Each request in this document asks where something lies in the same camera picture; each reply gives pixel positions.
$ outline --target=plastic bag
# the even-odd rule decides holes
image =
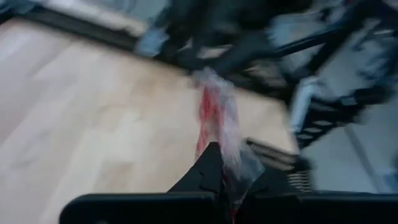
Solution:
[[[240,135],[233,84],[210,68],[196,72],[195,76],[202,90],[197,158],[210,142],[219,142],[224,162],[224,182],[230,201],[234,208],[238,208],[252,183],[264,172],[264,166]]]

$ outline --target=clear plastic bag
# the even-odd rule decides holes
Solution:
[[[196,72],[195,77],[201,89],[201,131],[197,158],[210,142],[219,142],[224,162],[224,182],[230,201],[234,208],[238,208],[252,183],[264,172],[264,166],[240,135],[233,84],[210,68]]]

